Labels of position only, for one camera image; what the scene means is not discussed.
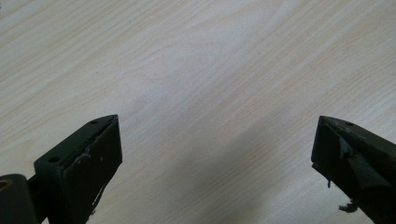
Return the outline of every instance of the round hole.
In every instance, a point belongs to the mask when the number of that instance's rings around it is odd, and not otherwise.
[[[51,158],[49,158],[49,162],[50,163],[55,163],[55,162],[57,162],[59,160],[60,160],[59,157],[51,157]]]
[[[8,189],[12,185],[12,179],[0,180],[0,191]]]

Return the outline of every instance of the screw hole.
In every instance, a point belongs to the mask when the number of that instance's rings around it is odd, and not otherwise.
[[[8,189],[12,185],[12,179],[0,180],[0,191]]]
[[[49,158],[49,162],[50,163],[55,163],[55,162],[57,162],[59,160],[60,160],[59,157],[51,157],[51,158]]]

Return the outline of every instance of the tabletop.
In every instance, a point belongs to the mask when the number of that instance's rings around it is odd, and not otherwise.
[[[88,223],[372,223],[311,168],[318,116],[396,142],[392,0],[0,0],[0,175],[118,114]]]

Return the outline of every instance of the black plastic part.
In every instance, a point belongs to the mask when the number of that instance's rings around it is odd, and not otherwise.
[[[396,145],[351,122],[319,117],[312,166],[375,223],[396,223]]]
[[[117,115],[85,124],[35,161],[49,223],[86,223],[121,162]]]
[[[0,176],[0,208],[1,224],[37,223],[35,208],[23,175]]]

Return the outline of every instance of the wooden surface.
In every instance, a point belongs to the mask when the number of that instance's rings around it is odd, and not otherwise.
[[[310,153],[319,115],[396,142],[395,1],[0,2],[0,175],[119,114],[89,223],[371,223]]]

